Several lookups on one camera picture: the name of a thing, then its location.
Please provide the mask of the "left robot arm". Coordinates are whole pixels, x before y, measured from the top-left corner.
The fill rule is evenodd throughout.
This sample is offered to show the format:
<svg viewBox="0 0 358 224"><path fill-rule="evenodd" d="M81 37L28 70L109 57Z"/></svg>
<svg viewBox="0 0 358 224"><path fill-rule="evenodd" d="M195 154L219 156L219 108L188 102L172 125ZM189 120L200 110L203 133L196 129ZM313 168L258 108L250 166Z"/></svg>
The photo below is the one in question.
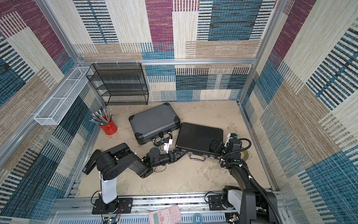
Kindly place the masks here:
<svg viewBox="0 0 358 224"><path fill-rule="evenodd" d="M107 205L117 199L117 177L126 169L146 178L156 167L175 163L185 154L179 150L161 154L161 151L154 147L141 159L126 143L122 143L103 152L95 150L82 172L88 175L93 169L98 170L101 181L100 199Z"/></svg>

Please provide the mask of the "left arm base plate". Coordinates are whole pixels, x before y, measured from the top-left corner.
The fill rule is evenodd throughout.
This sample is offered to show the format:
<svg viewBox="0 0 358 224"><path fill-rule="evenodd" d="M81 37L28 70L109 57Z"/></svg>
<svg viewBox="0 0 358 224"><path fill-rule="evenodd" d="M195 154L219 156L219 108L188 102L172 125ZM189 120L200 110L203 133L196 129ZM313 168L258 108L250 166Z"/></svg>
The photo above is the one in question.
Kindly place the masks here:
<svg viewBox="0 0 358 224"><path fill-rule="evenodd" d="M104 214L129 214L131 212L133 198L117 198L114 201L105 204L102 199L95 201L92 209L92 215Z"/></svg>

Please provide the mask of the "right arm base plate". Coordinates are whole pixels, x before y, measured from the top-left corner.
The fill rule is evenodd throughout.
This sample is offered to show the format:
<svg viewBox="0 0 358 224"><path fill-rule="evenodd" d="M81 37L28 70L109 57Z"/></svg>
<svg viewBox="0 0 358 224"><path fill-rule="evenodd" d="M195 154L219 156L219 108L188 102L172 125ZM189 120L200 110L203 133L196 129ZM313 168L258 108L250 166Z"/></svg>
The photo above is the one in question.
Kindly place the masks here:
<svg viewBox="0 0 358 224"><path fill-rule="evenodd" d="M207 196L210 211L232 210L232 207L227 207L222 202L221 196L217 194Z"/></svg>

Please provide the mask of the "black poker set case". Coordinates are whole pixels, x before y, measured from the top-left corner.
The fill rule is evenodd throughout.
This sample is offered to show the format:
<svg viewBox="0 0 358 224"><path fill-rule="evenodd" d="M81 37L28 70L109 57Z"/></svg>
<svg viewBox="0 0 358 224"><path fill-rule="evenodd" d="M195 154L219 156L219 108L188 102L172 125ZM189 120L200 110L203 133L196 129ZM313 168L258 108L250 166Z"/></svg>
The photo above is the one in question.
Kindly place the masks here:
<svg viewBox="0 0 358 224"><path fill-rule="evenodd" d="M220 159L220 153L211 149L213 141L223 141L223 130L183 122L175 143L175 148L188 155L202 156L204 159Z"/></svg>

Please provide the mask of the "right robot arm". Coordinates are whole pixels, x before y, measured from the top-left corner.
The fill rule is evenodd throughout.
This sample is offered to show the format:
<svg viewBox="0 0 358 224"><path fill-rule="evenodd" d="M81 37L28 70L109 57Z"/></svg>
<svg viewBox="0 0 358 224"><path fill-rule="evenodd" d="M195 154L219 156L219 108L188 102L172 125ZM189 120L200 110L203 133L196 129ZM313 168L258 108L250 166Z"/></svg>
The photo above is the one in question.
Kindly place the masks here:
<svg viewBox="0 0 358 224"><path fill-rule="evenodd" d="M210 150L220 155L220 167L227 169L238 182L238 188L223 189L224 207L238 212L235 224L282 224L278 212L277 198L267 192L253 177L241 153L248 150L252 142L247 138L230 138L227 143L213 140Z"/></svg>

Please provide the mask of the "grey poker set case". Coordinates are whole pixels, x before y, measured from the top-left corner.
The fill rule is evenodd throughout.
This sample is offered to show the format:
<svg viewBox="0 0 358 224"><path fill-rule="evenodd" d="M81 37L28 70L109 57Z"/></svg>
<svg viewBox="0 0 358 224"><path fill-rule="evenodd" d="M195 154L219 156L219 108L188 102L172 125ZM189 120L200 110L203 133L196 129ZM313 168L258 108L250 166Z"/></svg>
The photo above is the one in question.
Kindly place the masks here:
<svg viewBox="0 0 358 224"><path fill-rule="evenodd" d="M166 134L180 128L181 120L169 103L163 103L129 117L135 139L144 145L159 134Z"/></svg>

